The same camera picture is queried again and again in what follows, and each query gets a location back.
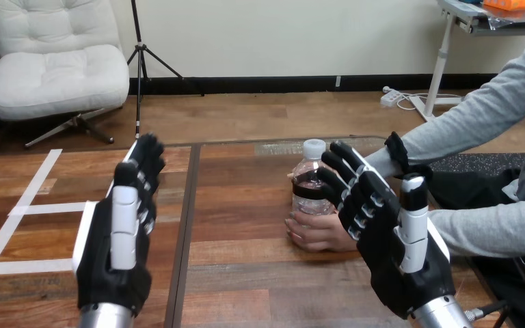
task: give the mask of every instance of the gray sleeve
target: gray sleeve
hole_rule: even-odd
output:
[[[525,51],[462,103],[401,139],[410,164],[430,163],[484,144],[525,118]],[[367,161],[383,176],[398,172],[386,148]]]
[[[432,210],[429,214],[452,255],[525,255],[525,201],[474,210]]]

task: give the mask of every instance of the desk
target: desk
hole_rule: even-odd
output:
[[[302,141],[166,148],[148,259],[153,283],[136,328],[409,327],[380,304],[357,252],[309,254],[286,238],[286,173]],[[385,140],[348,141],[368,154]],[[126,151],[61,152],[26,208],[19,200],[50,155],[0,155],[0,231],[23,211],[0,237],[0,327],[77,324],[69,258],[83,202],[105,196]],[[462,307],[491,302],[465,263],[454,263],[453,275]]]
[[[437,3],[442,8],[442,16],[446,17],[446,31],[437,55],[429,94],[425,104],[420,97],[409,97],[409,101],[412,102],[426,121],[435,118],[433,115],[433,107],[435,105],[457,105],[461,102],[461,98],[437,98],[454,26],[458,26],[471,36],[525,36],[525,16],[518,18],[505,17],[507,24],[495,28],[492,21],[494,18],[502,18],[499,16],[503,15],[502,12],[497,12],[495,9],[492,10],[490,7],[485,7],[485,10],[477,5],[463,3],[458,0],[437,0]]]

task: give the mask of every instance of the robotic hand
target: robotic hand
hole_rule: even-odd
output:
[[[106,198],[83,212],[73,252],[80,327],[131,327],[150,294],[146,260],[162,152],[156,137],[142,136],[116,166]]]
[[[448,248],[427,212],[425,180],[404,177],[398,198],[352,147],[335,141],[317,174],[327,199],[371,271],[381,302],[417,327],[471,327],[454,299]]]

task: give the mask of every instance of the chair cushion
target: chair cushion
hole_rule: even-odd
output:
[[[120,48],[110,0],[0,0],[0,57],[98,44]]]
[[[0,59],[0,118],[119,107],[129,72],[123,54],[104,44],[65,53],[10,53]]]

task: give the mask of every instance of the black baseboard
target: black baseboard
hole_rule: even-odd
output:
[[[495,74],[444,74],[440,89],[477,89]],[[205,94],[268,94],[287,92],[427,90],[431,74],[347,75],[336,87],[336,77],[189,77]],[[176,77],[142,81],[143,94],[193,94],[191,87]],[[130,79],[130,94],[137,93],[137,79]]]

